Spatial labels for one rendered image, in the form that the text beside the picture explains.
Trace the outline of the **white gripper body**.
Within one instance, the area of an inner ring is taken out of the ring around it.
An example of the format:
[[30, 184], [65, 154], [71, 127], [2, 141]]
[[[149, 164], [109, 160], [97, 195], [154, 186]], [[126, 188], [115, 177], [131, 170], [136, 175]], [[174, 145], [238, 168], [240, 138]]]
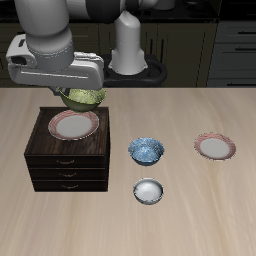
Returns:
[[72, 64], [62, 71], [39, 70], [33, 55], [9, 56], [8, 71], [17, 84], [99, 90], [104, 82], [104, 60], [94, 53], [75, 52]]

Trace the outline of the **green bowl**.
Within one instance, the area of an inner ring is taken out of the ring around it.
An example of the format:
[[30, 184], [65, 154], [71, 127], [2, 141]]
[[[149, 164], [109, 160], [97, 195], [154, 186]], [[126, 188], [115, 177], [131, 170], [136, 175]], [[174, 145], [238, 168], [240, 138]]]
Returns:
[[106, 98], [106, 91], [86, 90], [59, 87], [59, 93], [64, 104], [72, 111], [84, 113], [95, 109]]

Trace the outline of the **white plate with pink rim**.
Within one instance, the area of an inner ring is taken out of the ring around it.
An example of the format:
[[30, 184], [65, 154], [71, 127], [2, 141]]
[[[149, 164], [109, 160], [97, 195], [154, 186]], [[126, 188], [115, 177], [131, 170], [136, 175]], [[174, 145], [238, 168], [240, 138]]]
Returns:
[[219, 133], [204, 133], [194, 141], [194, 149], [201, 156], [213, 161], [225, 161], [232, 158], [237, 151], [235, 143]]
[[53, 137], [68, 141], [86, 138], [98, 127], [99, 118], [91, 111], [79, 114], [66, 110], [55, 115], [48, 124], [48, 130]]

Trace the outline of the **dark wooden cabinet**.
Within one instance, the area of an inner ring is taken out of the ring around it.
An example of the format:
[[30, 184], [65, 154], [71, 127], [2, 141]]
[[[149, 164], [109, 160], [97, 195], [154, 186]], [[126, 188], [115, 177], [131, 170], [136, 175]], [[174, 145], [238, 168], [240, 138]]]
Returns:
[[60, 140], [49, 130], [50, 120], [67, 107], [41, 107], [24, 157], [36, 192], [106, 192], [110, 161], [107, 107], [94, 113], [99, 127], [89, 137]]

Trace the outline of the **blue patterned bowl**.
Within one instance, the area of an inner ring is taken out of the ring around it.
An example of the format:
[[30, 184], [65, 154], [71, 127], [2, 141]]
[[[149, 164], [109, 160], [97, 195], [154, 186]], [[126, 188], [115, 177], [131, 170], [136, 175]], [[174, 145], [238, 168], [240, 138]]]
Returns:
[[164, 155], [163, 144], [153, 138], [138, 138], [128, 147], [131, 158], [139, 165], [152, 166]]

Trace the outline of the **white bowl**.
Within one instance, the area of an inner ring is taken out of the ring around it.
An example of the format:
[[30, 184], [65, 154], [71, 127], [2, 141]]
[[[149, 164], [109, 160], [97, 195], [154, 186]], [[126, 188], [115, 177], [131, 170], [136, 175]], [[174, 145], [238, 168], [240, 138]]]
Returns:
[[144, 205], [158, 203], [164, 195], [164, 187], [153, 178], [142, 178], [133, 186], [135, 198]]

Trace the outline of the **dark kitchen cupboards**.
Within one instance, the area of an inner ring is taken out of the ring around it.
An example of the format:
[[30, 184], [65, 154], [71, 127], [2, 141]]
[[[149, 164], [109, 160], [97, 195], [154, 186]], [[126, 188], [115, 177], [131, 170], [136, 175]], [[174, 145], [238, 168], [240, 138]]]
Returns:
[[[141, 48], [167, 68], [164, 87], [204, 87], [215, 37], [218, 0], [176, 0], [172, 10], [136, 10]], [[0, 87], [14, 87], [5, 58], [21, 28], [13, 0], [0, 1]]]

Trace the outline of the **grey drawer unit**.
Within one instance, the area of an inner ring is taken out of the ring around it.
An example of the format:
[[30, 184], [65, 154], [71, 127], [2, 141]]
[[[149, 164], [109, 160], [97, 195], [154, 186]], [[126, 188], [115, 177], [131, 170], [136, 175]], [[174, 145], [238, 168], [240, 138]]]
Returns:
[[256, 21], [218, 23], [207, 87], [256, 87]]

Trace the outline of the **flat black base plate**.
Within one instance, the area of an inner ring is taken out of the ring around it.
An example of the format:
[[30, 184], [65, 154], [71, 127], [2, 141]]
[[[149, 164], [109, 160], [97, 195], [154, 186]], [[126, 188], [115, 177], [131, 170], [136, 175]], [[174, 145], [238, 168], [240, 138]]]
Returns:
[[167, 78], [167, 69], [153, 54], [146, 54], [148, 65], [141, 73], [136, 75], [120, 75], [108, 67], [112, 57], [103, 54], [104, 59], [104, 88], [158, 88]]

